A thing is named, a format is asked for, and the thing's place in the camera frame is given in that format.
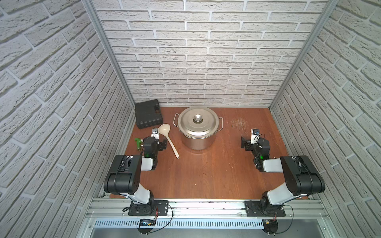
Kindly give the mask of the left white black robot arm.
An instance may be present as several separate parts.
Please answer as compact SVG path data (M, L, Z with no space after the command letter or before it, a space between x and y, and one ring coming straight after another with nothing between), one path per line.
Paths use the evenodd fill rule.
M168 201L154 200L153 192L140 183L141 172L153 171L158 164L158 152L165 150L167 140L147 137L137 155L116 155L104 180L104 191L131 200L122 212L130 216L166 216Z

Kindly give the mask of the beige plastic ladle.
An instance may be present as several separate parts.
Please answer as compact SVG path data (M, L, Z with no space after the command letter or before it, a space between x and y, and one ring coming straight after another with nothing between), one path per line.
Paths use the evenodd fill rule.
M179 156L179 154L177 152L177 149L175 148L175 146L174 146L174 144L173 144L173 142L172 142L172 140L170 138L170 135L169 135L170 129L171 129L171 127L170 127L169 124L162 124L158 128L158 132L166 137L166 139L169 142L169 144L170 144L170 146L171 146L171 148L172 148L176 158L179 159L180 156Z

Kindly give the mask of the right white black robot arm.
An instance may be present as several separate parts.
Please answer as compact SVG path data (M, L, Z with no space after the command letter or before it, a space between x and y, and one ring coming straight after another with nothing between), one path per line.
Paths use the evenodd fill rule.
M269 157L270 145L265 138L241 138L241 148L251 151L254 164L262 173L282 173L285 182L262 194L259 201L245 203L248 216L285 216L284 204L298 197L325 191L325 182L308 156Z

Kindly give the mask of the stainless steel pot lid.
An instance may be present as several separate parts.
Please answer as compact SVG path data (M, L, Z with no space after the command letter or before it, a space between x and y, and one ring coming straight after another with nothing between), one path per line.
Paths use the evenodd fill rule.
M219 117L207 107L190 107L177 118L177 126L184 133L215 132L219 129Z

